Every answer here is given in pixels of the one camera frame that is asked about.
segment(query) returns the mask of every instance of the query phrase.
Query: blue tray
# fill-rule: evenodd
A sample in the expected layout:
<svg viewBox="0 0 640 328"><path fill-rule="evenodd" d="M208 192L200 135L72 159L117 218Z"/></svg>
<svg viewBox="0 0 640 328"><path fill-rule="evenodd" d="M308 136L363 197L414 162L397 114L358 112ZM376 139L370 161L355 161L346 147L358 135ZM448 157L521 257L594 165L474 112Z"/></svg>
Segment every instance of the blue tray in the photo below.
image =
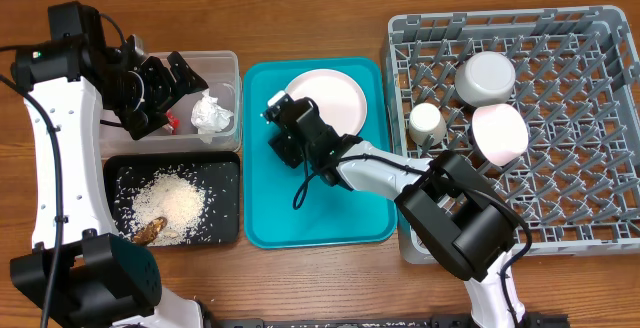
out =
<svg viewBox="0 0 640 328"><path fill-rule="evenodd" d="M287 167L269 146L278 128L260 116L267 101L298 75L335 69L353 78L367 98L360 136L389 150L384 94L378 66L367 58L333 58L261 63L244 78L244 228L249 241L264 248L305 247L383 241L397 223L394 204L371 193L329 187L319 178L309 185L304 205L292 208L304 180L302 165Z"/></svg>

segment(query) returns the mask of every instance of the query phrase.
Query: table surface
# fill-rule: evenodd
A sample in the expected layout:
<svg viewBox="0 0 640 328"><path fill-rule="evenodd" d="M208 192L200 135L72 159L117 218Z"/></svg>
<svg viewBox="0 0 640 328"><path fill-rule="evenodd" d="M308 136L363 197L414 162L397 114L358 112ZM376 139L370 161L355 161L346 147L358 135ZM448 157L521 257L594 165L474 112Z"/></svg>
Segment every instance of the table surface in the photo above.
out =
<svg viewBox="0 0 640 328"><path fill-rule="evenodd" d="M640 0L82 0L150 51L232 50L241 74L258 62L365 56L379 63L396 14L613 4L632 30ZM49 39L46 8L62 0L0 1L0 45ZM105 25L108 40L116 35ZM8 73L11 54L0 56ZM34 327L40 310L9 280L28 254L36 175L26 109L0 89L0 326ZM152 249L163 284L219 318L429 317L470 311L462 282L438 265L403 261L397 236L380 244L265 251L243 233L226 247ZM514 268L530 311L569 314L574 327L640 326L640 256L527 257Z"/></svg>

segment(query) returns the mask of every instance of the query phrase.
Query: gray tray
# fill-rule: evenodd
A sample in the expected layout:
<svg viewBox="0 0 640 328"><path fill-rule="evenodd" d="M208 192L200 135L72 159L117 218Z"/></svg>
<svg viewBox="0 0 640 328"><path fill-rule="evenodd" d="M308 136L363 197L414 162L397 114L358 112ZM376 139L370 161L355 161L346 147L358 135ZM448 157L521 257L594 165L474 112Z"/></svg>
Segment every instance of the gray tray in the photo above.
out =
<svg viewBox="0 0 640 328"><path fill-rule="evenodd" d="M640 63L620 9L400 15L388 33L385 99L395 153L434 157L451 149L467 157L528 222L531 255L640 252L640 120L631 95L640 87ZM527 152L505 167L469 143L471 113L453 94L456 69L483 51L514 64L509 103L530 134ZM406 126L413 106L425 101L441 108L448 136L420 147ZM453 213L462 202L443 209ZM407 261L434 262L402 217L399 231ZM520 249L524 234L515 236Z"/></svg>

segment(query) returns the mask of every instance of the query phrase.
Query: white tissue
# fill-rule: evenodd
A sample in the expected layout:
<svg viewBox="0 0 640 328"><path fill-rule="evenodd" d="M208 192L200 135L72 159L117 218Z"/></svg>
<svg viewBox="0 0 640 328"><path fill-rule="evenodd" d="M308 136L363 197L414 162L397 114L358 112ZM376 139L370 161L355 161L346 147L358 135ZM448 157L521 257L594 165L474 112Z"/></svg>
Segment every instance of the white tissue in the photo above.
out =
<svg viewBox="0 0 640 328"><path fill-rule="evenodd" d="M211 134L227 128L233 112L218 105L218 98L210 97L209 90L202 92L202 99L196 102L191 112L191 124L198 128L198 134Z"/></svg>

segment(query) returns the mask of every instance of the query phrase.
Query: white plate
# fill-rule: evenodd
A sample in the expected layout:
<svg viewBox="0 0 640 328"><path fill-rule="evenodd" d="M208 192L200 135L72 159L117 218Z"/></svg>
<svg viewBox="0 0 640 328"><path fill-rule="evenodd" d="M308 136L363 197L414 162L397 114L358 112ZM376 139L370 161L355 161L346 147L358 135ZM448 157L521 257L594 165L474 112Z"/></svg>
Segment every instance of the white plate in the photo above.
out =
<svg viewBox="0 0 640 328"><path fill-rule="evenodd" d="M320 118L338 135L357 135L367 118L367 99L348 75L315 69L297 76L285 90L293 99L308 97L318 105Z"/></svg>

